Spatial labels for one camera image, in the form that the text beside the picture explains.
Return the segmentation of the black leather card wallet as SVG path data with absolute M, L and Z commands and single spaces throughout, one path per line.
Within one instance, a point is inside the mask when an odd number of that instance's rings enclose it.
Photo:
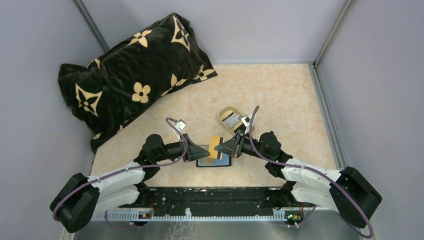
M 196 161 L 197 168 L 219 168 L 219 167 L 230 167 L 231 165 L 232 165 L 232 158 L 227 154 L 223 154 L 222 159 L 204 157 Z

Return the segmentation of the gold card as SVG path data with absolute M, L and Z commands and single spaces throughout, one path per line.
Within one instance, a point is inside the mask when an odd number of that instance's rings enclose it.
M 209 158 L 214 160 L 222 159 L 222 153 L 216 150 L 216 147 L 222 144 L 223 142 L 224 142 L 224 137 L 217 136 L 217 135 L 211 136 L 209 141 L 209 147 L 208 147 Z

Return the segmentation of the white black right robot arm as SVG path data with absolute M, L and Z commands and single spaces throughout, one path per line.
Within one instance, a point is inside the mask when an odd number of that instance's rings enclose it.
M 285 180 L 281 187 L 288 204 L 308 203 L 330 209 L 354 227 L 363 229 L 383 198 L 355 168 L 343 170 L 313 166 L 282 150 L 273 131 L 259 139 L 239 130 L 230 139 L 219 143 L 214 150 L 238 158 L 242 154 L 268 159 L 265 168 Z

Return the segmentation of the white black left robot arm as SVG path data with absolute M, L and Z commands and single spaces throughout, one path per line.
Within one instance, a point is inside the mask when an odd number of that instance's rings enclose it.
M 109 173 L 85 176 L 74 174 L 50 204 L 52 217 L 69 233 L 84 228 L 92 217 L 118 207 L 151 206 L 152 198 L 146 180 L 160 169 L 160 161 L 171 164 L 192 162 L 210 153 L 196 145 L 185 133 L 180 141 L 164 144 L 158 134 L 149 135 L 131 163 Z

